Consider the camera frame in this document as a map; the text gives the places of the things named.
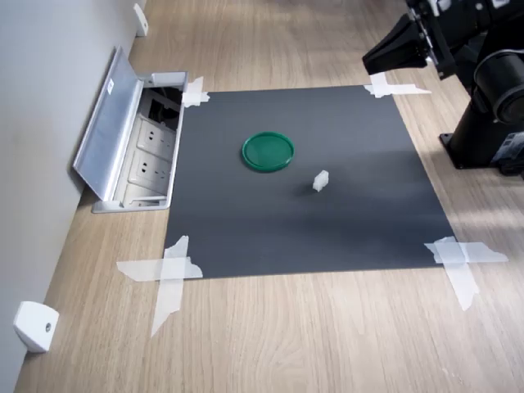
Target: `wooden floor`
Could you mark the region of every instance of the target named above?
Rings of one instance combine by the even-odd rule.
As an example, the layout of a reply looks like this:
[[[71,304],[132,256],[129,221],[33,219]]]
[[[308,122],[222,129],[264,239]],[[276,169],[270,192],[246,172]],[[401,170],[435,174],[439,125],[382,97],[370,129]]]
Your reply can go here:
[[[404,11],[148,0],[131,61],[203,75],[210,91],[366,84],[361,56]],[[433,91],[395,101],[458,239],[511,259],[472,266],[481,294],[468,311],[443,269],[200,280],[151,339],[158,283],[133,284],[115,262],[160,257],[167,212],[92,215],[87,193],[47,294],[61,313],[52,349],[27,358],[16,391],[524,391],[524,182],[452,168],[436,136],[468,103],[457,79],[431,67],[387,77]]]

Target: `white wall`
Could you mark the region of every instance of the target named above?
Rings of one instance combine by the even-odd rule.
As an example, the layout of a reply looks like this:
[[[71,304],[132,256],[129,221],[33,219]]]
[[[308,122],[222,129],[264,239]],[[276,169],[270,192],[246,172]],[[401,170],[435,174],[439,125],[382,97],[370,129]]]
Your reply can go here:
[[[25,355],[12,321],[22,300],[45,297],[82,191],[70,165],[114,46],[129,54],[134,3],[2,2],[1,392],[14,389]]]

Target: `power outlet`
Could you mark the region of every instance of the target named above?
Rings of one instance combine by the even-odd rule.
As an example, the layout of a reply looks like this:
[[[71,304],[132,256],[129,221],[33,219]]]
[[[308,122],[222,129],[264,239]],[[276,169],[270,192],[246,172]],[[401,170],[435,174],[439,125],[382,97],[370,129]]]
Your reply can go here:
[[[129,182],[167,195],[171,164],[145,151],[134,152]]]
[[[175,133],[147,120],[142,121],[137,146],[152,155],[171,161],[174,152]]]

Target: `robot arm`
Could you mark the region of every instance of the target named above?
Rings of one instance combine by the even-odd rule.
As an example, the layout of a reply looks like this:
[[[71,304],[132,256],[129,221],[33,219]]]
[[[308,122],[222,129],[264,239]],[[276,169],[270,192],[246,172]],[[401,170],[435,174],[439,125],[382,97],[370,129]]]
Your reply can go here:
[[[498,166],[506,174],[523,171],[524,2],[406,2],[409,13],[364,56],[368,73],[423,68],[429,56],[444,79],[457,73],[457,54],[472,38],[482,36],[466,77],[472,100],[455,132],[440,139],[459,169]]]
[[[429,56],[441,79],[455,73],[454,53],[477,35],[521,19],[521,0],[406,0],[393,30],[363,58],[369,74],[398,68],[422,68]],[[504,37],[503,46],[520,48],[524,37]]]

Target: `green container lid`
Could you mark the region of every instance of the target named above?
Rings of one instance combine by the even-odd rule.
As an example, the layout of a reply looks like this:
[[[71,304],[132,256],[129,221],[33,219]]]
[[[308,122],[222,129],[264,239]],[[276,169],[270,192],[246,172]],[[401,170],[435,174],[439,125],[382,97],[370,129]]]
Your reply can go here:
[[[293,156],[293,142],[281,133],[258,133],[242,146],[242,157],[248,166],[262,172],[286,168]]]

